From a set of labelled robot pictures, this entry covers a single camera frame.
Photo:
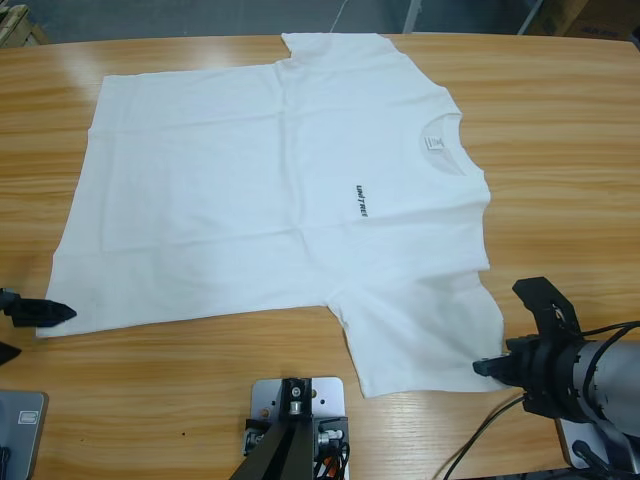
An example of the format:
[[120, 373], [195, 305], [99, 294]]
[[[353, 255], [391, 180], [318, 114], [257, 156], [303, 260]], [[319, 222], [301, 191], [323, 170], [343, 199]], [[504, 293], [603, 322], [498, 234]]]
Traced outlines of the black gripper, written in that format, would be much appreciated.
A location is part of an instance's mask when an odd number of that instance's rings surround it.
[[582, 334], [573, 304], [546, 277], [517, 280], [512, 290], [532, 313], [539, 335], [508, 339], [508, 353], [474, 361], [474, 372], [520, 387], [527, 413], [592, 422], [594, 413], [574, 379], [580, 351], [590, 340]]

